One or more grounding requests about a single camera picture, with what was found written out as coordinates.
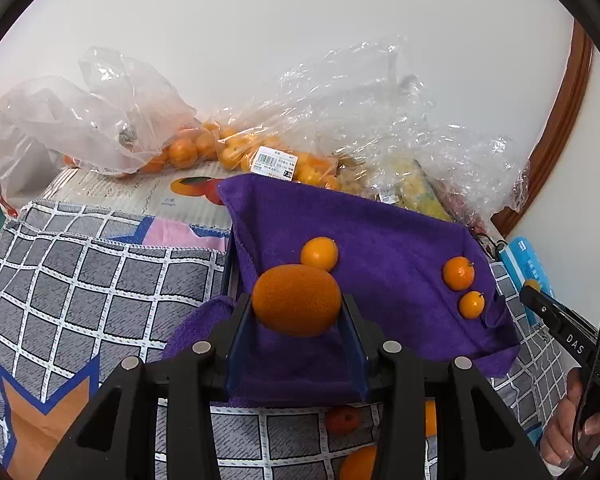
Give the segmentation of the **person's right hand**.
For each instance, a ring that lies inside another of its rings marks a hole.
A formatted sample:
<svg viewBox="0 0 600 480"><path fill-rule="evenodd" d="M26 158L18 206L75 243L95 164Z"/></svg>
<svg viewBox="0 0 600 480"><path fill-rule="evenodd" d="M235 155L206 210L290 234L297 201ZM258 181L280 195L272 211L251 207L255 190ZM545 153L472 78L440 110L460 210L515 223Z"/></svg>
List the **person's right hand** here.
<svg viewBox="0 0 600 480"><path fill-rule="evenodd" d="M577 463L572 445L572 430L576 424L577 408L583 392L579 367L573 367L569 371L566 385L566 395L557 404L539 444L542 460L554 477ZM591 416L584 423L578 437L583 454L591 455L600 446L600 413Z"/></svg>

